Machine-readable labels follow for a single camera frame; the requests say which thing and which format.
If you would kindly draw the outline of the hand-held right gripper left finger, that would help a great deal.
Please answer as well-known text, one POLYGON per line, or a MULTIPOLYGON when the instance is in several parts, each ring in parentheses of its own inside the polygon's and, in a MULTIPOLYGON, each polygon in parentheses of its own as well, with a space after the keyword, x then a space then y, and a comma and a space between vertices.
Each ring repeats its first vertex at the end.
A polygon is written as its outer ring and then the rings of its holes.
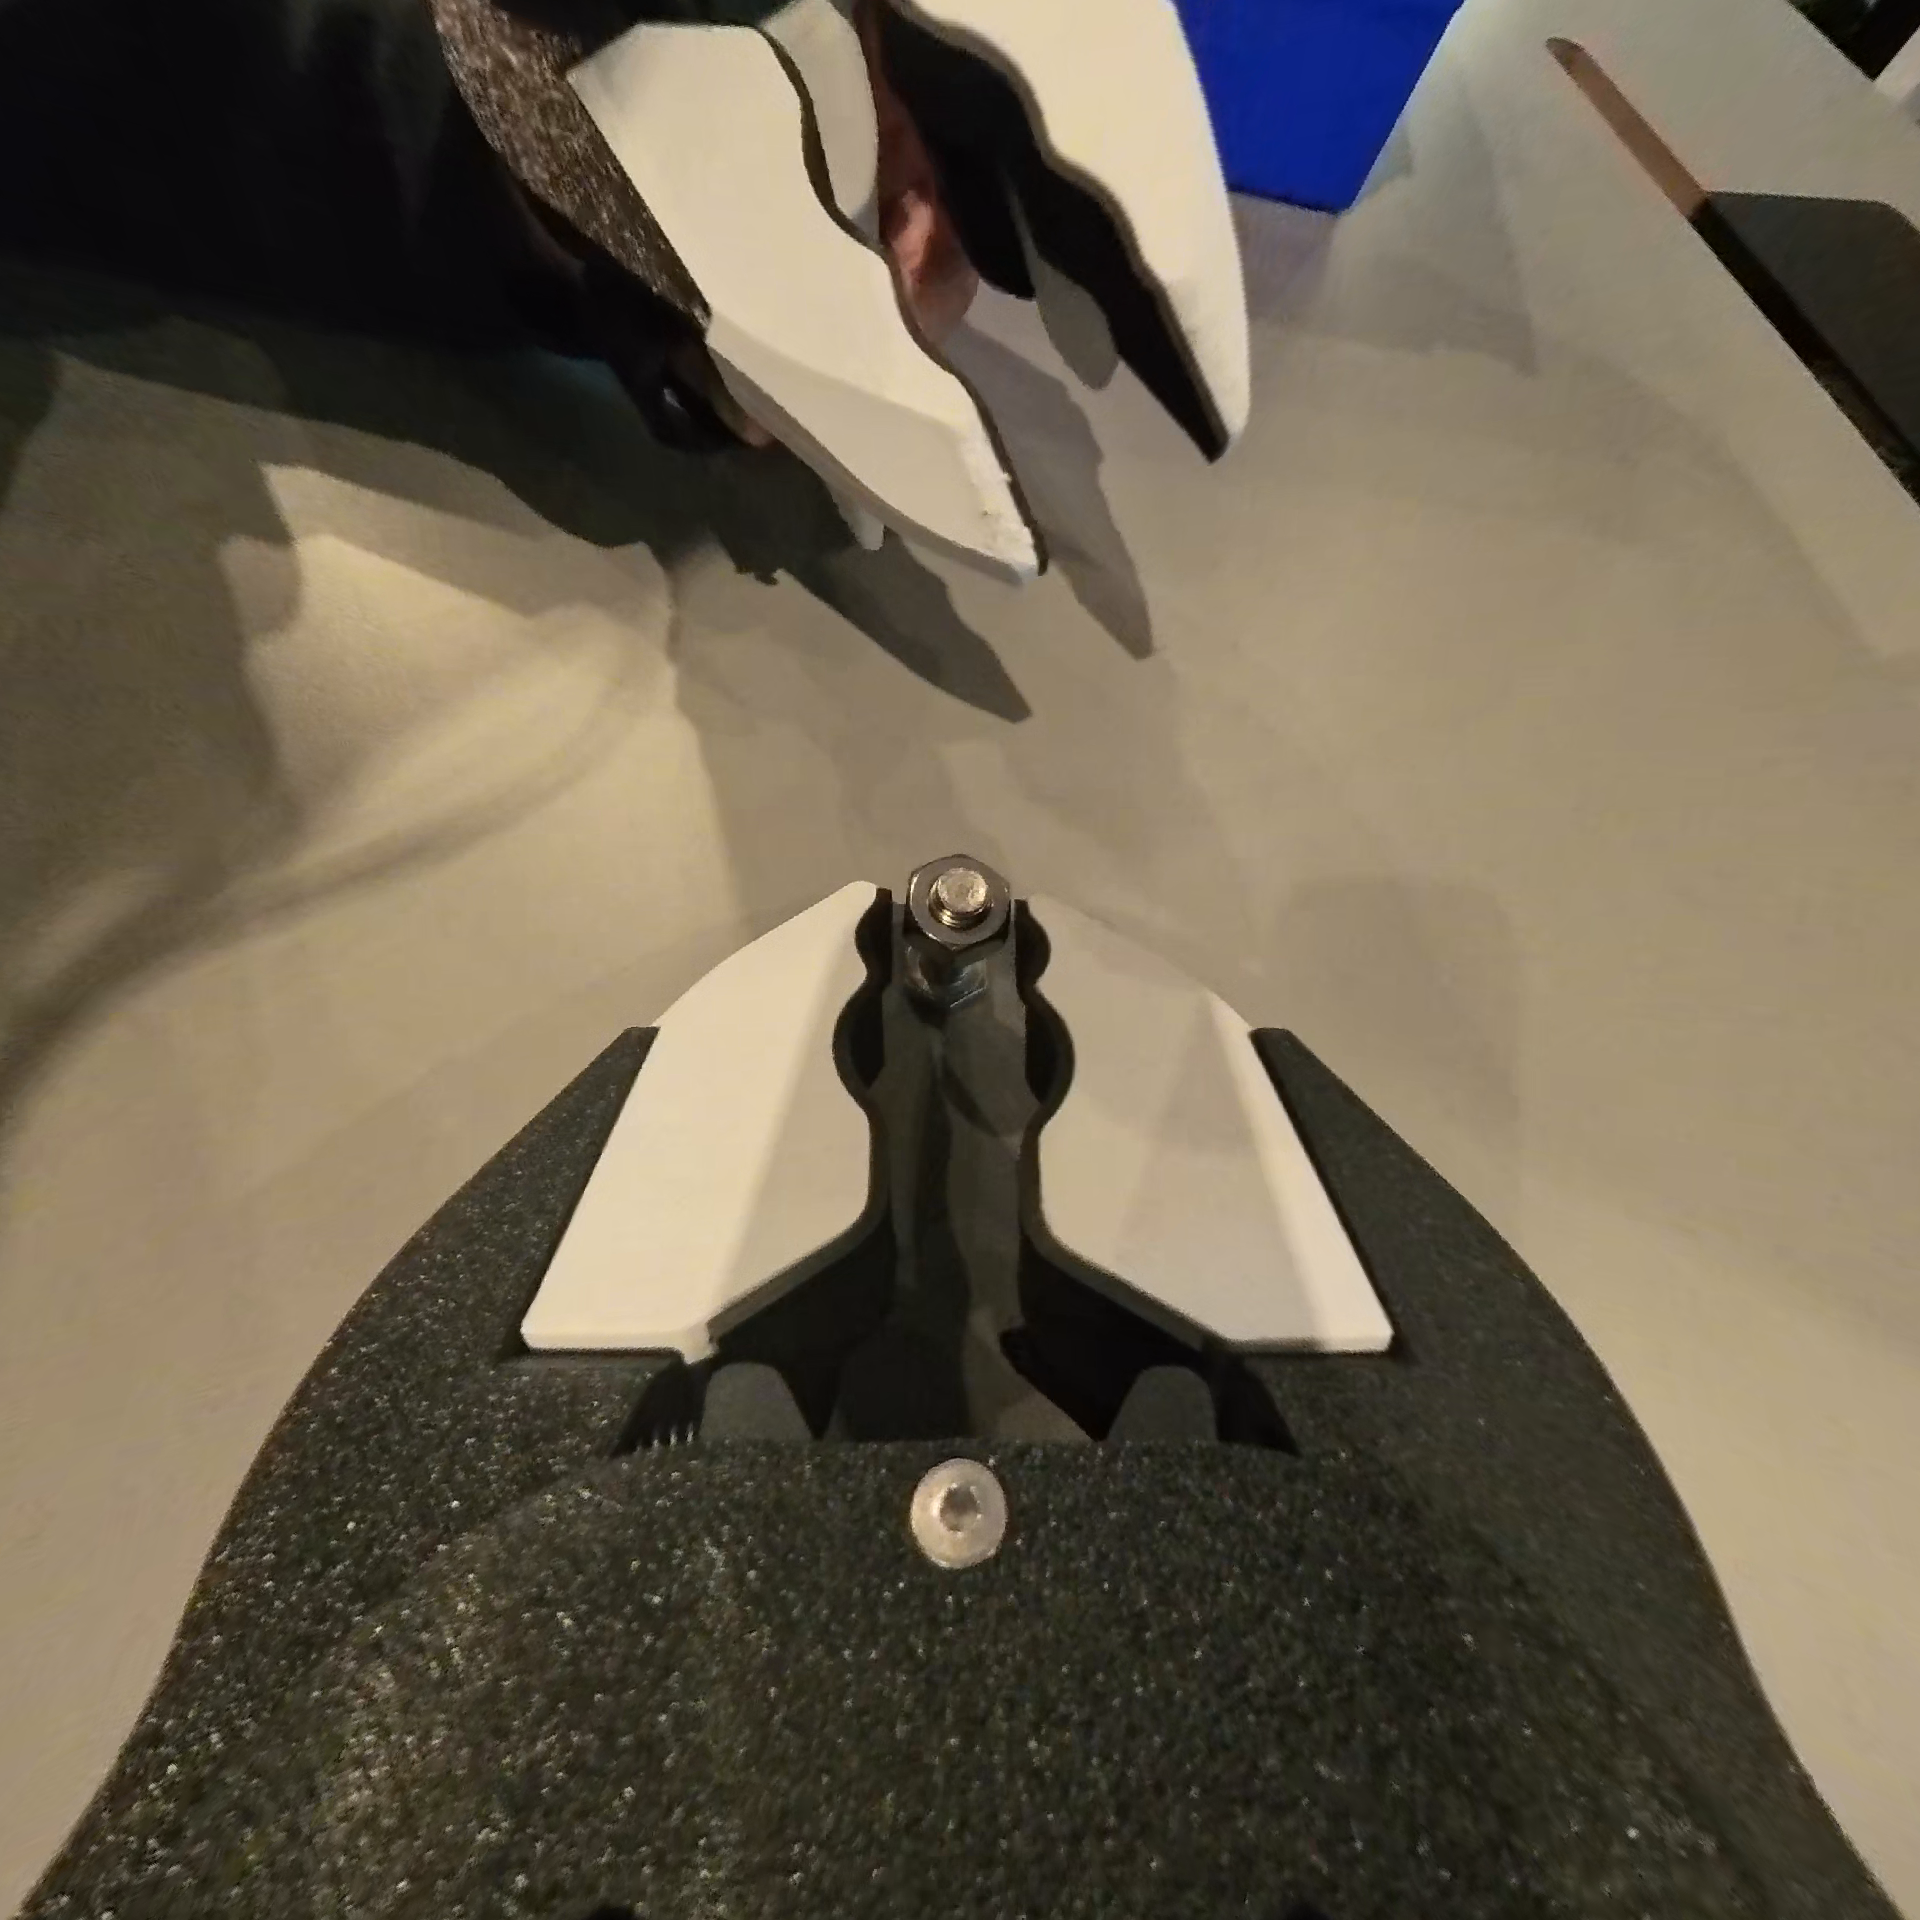
POLYGON ((661 1015, 519 1321, 528 1352, 752 1362, 831 1422, 895 1287, 872 1104, 894 937, 892 895, 853 881, 661 1015))

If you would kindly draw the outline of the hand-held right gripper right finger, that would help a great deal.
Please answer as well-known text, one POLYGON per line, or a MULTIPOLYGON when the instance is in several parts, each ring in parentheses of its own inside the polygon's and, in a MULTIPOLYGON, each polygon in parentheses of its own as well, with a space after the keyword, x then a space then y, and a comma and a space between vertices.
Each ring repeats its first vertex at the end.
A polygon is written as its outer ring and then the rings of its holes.
POLYGON ((1397 1330, 1261 1039, 1226 998, 1087 912, 1031 895, 1014 983, 1016 1371, 1079 1426, 1148 1374, 1224 1426, 1252 1360, 1383 1358, 1397 1330))

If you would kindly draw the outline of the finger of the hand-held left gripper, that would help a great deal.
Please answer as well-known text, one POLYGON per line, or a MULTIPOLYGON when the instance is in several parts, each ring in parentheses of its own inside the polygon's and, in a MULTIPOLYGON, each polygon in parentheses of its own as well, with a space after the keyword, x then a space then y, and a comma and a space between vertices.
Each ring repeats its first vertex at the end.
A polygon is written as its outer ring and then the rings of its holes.
POLYGON ((980 285, 1031 301, 1086 386, 1130 369, 1217 462, 1249 416, 1249 330, 1176 7, 878 2, 862 47, 919 126, 980 285))
POLYGON ((833 146, 872 96, 853 25, 830 14, 800 5, 800 64, 764 23, 642 18, 566 81, 704 298, 726 395, 831 490, 855 537, 895 531, 1034 577, 1039 529, 980 402, 836 199, 807 81, 826 81, 833 146))

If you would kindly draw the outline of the steel bolt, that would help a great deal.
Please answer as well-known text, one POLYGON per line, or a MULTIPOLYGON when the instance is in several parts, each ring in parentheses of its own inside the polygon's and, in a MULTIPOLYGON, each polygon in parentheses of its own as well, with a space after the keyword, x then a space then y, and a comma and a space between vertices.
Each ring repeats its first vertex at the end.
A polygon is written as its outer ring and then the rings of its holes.
POLYGON ((898 942, 903 994, 946 1024, 1014 976, 1013 885, 970 855, 932 857, 908 878, 898 942))

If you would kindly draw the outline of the person's left forearm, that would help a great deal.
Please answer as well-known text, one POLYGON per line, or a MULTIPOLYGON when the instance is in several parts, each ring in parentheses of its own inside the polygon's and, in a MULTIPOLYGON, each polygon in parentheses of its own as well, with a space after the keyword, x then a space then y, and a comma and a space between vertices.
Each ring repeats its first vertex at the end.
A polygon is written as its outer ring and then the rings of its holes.
POLYGON ((428 5, 2 7, 7 263, 453 350, 662 350, 684 318, 536 213, 428 5))

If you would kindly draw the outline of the person's left hand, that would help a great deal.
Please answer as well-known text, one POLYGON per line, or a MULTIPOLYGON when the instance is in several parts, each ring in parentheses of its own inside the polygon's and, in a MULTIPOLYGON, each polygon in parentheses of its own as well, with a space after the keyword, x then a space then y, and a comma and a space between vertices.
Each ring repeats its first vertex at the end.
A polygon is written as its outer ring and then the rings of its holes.
POLYGON ((980 273, 949 213, 937 167, 911 114, 882 74, 870 77, 878 120, 878 214, 914 330, 932 350, 967 322, 980 273))

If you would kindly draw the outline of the blue plastic bin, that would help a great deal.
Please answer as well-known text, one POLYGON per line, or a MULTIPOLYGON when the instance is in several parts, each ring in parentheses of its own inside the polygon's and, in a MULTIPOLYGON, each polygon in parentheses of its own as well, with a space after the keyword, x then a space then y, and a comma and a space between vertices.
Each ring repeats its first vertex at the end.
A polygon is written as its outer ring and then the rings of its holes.
POLYGON ((1458 2, 1180 2, 1226 186, 1345 209, 1458 2))

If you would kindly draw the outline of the brown wooden strip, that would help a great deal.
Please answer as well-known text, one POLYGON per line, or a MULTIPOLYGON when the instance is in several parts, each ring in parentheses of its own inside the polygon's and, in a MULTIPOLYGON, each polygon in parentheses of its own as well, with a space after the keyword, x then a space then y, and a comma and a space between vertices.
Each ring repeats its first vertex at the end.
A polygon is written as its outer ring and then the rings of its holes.
POLYGON ((1685 223, 1696 223, 1710 203, 1710 189, 1693 176, 1672 143, 1646 119, 1644 109, 1634 106, 1618 81, 1580 41, 1550 37, 1544 49, 1612 129, 1622 152, 1644 171, 1646 179, 1650 179, 1685 223))

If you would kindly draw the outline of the black mat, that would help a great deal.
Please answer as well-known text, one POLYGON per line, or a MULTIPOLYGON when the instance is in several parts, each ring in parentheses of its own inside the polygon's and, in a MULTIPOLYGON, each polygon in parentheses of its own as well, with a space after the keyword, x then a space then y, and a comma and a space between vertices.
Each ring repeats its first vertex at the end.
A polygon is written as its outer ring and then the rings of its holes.
POLYGON ((1870 199, 1710 193, 1688 226, 1917 498, 1917 229, 1870 199))

